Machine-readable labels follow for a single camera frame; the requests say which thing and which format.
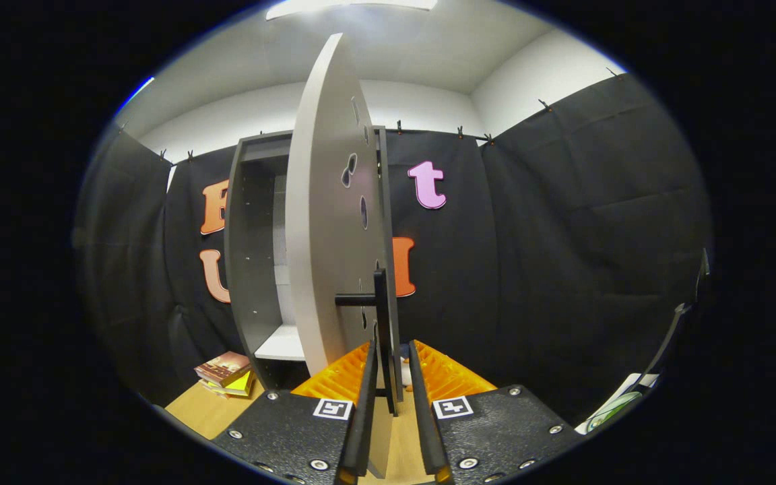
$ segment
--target door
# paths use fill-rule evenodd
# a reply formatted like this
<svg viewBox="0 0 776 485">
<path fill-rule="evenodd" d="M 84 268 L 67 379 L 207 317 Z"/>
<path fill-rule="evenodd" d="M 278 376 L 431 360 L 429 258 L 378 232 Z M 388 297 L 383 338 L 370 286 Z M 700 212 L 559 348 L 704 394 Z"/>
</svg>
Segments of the door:
<svg viewBox="0 0 776 485">
<path fill-rule="evenodd" d="M 286 258 L 292 307 L 311 375 L 376 333 L 376 308 L 336 306 L 336 294 L 373 294 L 388 266 L 376 148 L 364 93 L 343 34 L 329 37 L 298 105 L 286 175 Z M 389 288 L 391 298 L 394 289 Z M 379 387 L 385 386 L 379 372 Z M 384 476 L 391 420 L 378 398 L 370 472 Z"/>
</svg>

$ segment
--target ceiling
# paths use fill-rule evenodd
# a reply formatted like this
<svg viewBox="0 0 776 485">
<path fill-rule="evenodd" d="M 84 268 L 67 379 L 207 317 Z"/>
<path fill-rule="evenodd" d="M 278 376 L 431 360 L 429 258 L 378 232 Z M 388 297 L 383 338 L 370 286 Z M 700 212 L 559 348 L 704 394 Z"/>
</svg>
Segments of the ceiling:
<svg viewBox="0 0 776 485">
<path fill-rule="evenodd" d="M 265 21 L 267 8 L 207 34 L 155 74 L 117 116 L 133 136 L 209 102 L 304 82 L 327 38 L 352 38 L 358 77 L 471 94 L 554 27 L 494 0 L 439 0 L 430 11 L 349 5 Z"/>
</svg>

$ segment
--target wooden table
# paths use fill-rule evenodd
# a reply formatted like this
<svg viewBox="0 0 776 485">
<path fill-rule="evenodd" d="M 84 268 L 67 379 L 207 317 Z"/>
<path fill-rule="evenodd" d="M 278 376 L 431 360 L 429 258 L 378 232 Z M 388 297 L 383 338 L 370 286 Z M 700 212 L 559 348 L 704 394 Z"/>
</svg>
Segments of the wooden table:
<svg viewBox="0 0 776 485">
<path fill-rule="evenodd" d="M 207 439 L 214 439 L 224 432 L 265 390 L 259 381 L 253 383 L 249 398 L 216 395 L 202 384 L 196 383 L 178 396 L 166 411 L 178 418 L 195 432 Z M 391 445 L 388 451 L 388 469 L 385 479 L 378 479 L 367 472 L 360 477 L 361 485 L 410 485 L 433 482 L 433 476 L 424 472 L 421 445 L 418 442 L 418 421 L 415 418 L 415 402 L 412 393 L 406 392 L 403 402 L 397 403 L 397 417 L 391 423 Z"/>
</svg>

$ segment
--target black curtain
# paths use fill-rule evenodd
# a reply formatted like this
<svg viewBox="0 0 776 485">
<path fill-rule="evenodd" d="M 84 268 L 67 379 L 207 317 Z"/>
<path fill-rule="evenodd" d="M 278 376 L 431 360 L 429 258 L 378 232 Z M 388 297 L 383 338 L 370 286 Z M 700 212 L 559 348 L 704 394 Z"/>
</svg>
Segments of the black curtain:
<svg viewBox="0 0 776 485">
<path fill-rule="evenodd" d="M 229 179 L 235 146 L 215 150 L 176 164 L 166 198 L 164 257 L 175 301 L 170 322 L 170 349 L 175 369 L 188 386 L 196 383 L 193 368 L 229 350 L 245 355 L 230 304 L 216 300 L 207 288 L 199 254 L 221 254 L 218 270 L 227 287 L 224 231 L 201 234 L 205 214 L 203 190 Z"/>
<path fill-rule="evenodd" d="M 415 242 L 409 255 L 415 294 L 397 299 L 400 341 L 413 338 L 446 353 L 494 384 L 499 332 L 495 224 L 481 153 L 474 138 L 432 131 L 388 132 L 391 224 L 394 237 Z M 445 204 L 418 203 L 409 169 L 432 162 Z"/>
<path fill-rule="evenodd" d="M 645 369 L 692 300 L 711 213 L 686 141 L 633 77 L 551 108 L 481 148 L 500 270 L 489 351 L 509 356 L 486 377 L 579 423 Z"/>
<path fill-rule="evenodd" d="M 77 202 L 77 289 L 123 382 L 151 402 L 179 394 L 163 217 L 170 163 L 118 129 L 102 136 Z"/>
</svg>

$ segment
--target stack of books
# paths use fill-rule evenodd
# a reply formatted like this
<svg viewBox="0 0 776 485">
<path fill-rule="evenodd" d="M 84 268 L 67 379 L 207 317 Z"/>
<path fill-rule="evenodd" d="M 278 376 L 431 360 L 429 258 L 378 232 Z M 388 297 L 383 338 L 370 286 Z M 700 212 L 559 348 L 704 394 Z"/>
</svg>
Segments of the stack of books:
<svg viewBox="0 0 776 485">
<path fill-rule="evenodd" d="M 253 389 L 253 368 L 250 359 L 235 352 L 216 356 L 197 368 L 200 383 L 212 393 L 224 396 L 250 396 Z"/>
</svg>

